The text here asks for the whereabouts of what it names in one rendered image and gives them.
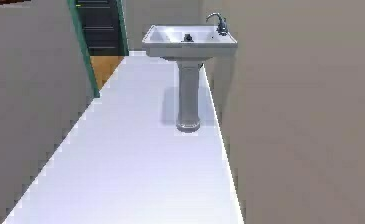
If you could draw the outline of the grey sink faucet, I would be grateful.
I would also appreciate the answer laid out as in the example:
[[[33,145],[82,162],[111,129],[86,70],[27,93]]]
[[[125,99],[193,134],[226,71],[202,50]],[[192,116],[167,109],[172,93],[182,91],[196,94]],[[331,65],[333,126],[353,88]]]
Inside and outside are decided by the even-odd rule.
[[[229,33],[227,21],[226,21],[226,18],[223,17],[220,13],[214,12],[214,13],[209,14],[206,17],[206,21],[209,21],[209,19],[214,17],[214,16],[216,16],[218,18],[218,25],[217,25],[218,34],[221,35],[221,36],[227,36],[228,33]]]

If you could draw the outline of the black shelf unit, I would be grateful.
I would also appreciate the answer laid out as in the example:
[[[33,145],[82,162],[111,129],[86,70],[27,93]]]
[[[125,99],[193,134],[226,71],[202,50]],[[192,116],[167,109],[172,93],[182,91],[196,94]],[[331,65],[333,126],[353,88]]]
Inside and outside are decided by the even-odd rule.
[[[85,42],[91,56],[123,56],[117,0],[76,0]]]

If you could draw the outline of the white pedestal sink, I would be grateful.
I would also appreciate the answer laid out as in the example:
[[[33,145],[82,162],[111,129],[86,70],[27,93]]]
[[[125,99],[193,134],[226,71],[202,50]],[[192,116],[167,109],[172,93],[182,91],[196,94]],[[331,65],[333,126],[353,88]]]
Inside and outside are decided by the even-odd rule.
[[[200,128],[199,73],[205,61],[231,56],[238,41],[220,34],[213,25],[152,25],[142,39],[149,57],[176,62],[178,66],[178,114],[176,127],[182,132]]]

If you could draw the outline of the green door frame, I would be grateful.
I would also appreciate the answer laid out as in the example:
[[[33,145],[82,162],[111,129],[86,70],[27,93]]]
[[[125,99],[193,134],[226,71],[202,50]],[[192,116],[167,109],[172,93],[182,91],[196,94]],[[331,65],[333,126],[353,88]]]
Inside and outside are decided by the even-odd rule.
[[[92,68],[91,63],[91,55],[89,54],[88,47],[85,42],[84,34],[82,31],[82,25],[79,19],[79,15],[76,8],[76,0],[66,0],[73,27],[75,29],[77,41],[79,43],[80,51],[82,53],[82,59],[87,71],[88,79],[90,82],[90,86],[92,89],[92,95],[94,98],[99,98],[99,88],[97,86],[97,80],[95,78],[95,72]],[[126,31],[126,24],[125,24],[125,18],[124,18],[124,7],[122,0],[117,0],[117,6],[119,11],[119,21],[120,21],[120,27],[121,27],[121,35],[122,35],[122,44],[124,46],[124,55],[127,56],[129,53],[129,46],[128,46],[128,39],[127,39],[127,31]]]

